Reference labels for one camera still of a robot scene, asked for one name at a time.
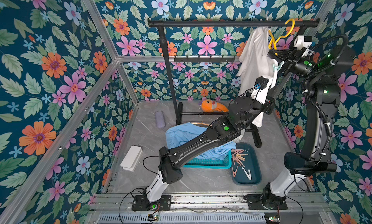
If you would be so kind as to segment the light green clothespin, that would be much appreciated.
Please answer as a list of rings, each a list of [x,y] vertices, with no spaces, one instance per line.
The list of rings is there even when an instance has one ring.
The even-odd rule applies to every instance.
[[[282,66],[284,65],[284,61],[282,61],[281,63],[274,63],[273,64],[273,71],[274,72],[279,72],[282,68]]]

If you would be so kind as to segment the white t-shirt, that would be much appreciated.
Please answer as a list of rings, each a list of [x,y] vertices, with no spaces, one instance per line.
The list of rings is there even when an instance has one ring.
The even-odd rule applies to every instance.
[[[239,56],[240,68],[237,76],[240,78],[241,86],[239,94],[255,86],[256,79],[264,77],[269,79],[267,87],[263,90],[256,89],[251,98],[265,103],[268,89],[274,78],[274,68],[278,62],[268,57],[269,53],[269,28],[258,27],[249,36],[243,51]]]

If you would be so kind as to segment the light blue t-shirt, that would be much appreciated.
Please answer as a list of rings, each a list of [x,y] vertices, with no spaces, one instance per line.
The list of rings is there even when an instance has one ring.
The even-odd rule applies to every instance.
[[[179,147],[203,134],[207,128],[192,123],[185,123],[168,129],[165,133],[168,149]],[[236,149],[236,143],[231,141],[219,147],[207,150],[196,157],[200,160],[223,160],[227,154]]]

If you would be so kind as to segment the wooden hanger metal hook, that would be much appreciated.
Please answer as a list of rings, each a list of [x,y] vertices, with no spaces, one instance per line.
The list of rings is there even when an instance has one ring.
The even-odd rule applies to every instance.
[[[196,125],[196,126],[203,126],[203,127],[208,127],[209,124],[203,123],[203,122],[191,122],[191,124]]]

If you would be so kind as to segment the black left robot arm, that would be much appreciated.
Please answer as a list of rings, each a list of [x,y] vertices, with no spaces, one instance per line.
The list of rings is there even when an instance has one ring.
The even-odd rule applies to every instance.
[[[212,148],[232,142],[244,135],[247,127],[262,113],[269,110],[266,98],[270,88],[275,87],[273,78],[258,77],[256,84],[231,101],[228,112],[213,121],[207,129],[183,145],[159,150],[158,171],[151,185],[133,199],[132,210],[170,209],[170,195],[164,191],[170,184],[183,177],[182,167],[198,155]]]

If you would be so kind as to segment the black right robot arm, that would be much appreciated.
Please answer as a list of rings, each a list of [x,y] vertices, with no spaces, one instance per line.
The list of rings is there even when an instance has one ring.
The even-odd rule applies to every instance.
[[[341,75],[352,64],[355,52],[348,45],[346,34],[336,35],[313,47],[302,49],[271,49],[267,54],[283,63],[280,73],[302,76],[302,96],[307,104],[307,125],[300,153],[287,152],[285,169],[267,183],[260,195],[245,195],[248,203],[261,204],[265,209],[285,204],[287,193],[304,178],[316,173],[336,172],[331,161],[330,141],[334,117],[342,102],[338,85]]]

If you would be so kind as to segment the teal basket under shirt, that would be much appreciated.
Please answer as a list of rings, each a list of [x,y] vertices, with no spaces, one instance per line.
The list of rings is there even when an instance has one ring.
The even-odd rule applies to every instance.
[[[194,158],[184,165],[184,168],[229,169],[232,165],[232,153],[228,151],[223,160]]]

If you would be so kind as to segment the orange plush fish toy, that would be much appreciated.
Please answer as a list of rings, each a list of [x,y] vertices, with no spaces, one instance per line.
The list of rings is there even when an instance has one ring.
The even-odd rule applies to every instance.
[[[228,108],[224,104],[211,99],[202,101],[201,110],[204,112],[228,112]]]

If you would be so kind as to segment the dark teal clothespin tray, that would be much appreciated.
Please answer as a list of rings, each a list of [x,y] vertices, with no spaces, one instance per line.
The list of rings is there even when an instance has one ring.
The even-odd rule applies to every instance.
[[[236,144],[236,149],[231,150],[232,153],[232,167],[235,168],[239,164],[239,168],[236,174],[236,177],[232,180],[237,185],[244,186],[253,186],[260,184],[262,181],[262,174],[260,171],[258,159],[254,147],[247,143],[238,143]],[[248,180],[246,175],[242,170],[242,166],[245,166],[246,169],[251,170],[252,180]]]

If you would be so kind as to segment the pink clothespin in tray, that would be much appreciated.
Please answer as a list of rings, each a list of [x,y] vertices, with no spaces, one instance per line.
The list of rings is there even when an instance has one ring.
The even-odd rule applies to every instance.
[[[236,177],[236,174],[237,174],[237,171],[238,171],[239,166],[240,165],[237,164],[235,168],[232,167],[232,176],[233,176],[233,178]]]

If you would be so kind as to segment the grey purple cylinder roller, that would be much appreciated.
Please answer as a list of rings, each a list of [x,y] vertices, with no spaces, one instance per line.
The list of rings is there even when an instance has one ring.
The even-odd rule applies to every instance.
[[[158,128],[164,128],[166,126],[165,117],[162,111],[155,112],[155,120]]]

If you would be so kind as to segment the white box on table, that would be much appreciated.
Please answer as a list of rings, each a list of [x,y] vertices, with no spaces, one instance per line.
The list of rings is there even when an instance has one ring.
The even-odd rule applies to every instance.
[[[125,171],[134,172],[143,150],[140,146],[132,145],[122,160],[120,167]]]

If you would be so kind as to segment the black wall hook rail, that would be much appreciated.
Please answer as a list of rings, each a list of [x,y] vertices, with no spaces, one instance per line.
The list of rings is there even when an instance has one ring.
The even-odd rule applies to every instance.
[[[179,63],[230,63],[235,62],[237,58],[235,56],[175,56],[174,62]]]

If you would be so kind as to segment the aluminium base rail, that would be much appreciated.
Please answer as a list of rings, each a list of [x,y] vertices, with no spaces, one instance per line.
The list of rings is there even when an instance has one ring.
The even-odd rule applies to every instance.
[[[320,193],[292,192],[285,204],[266,209],[248,202],[247,192],[170,193],[160,207],[133,210],[134,194],[98,195],[88,224],[335,224]]]

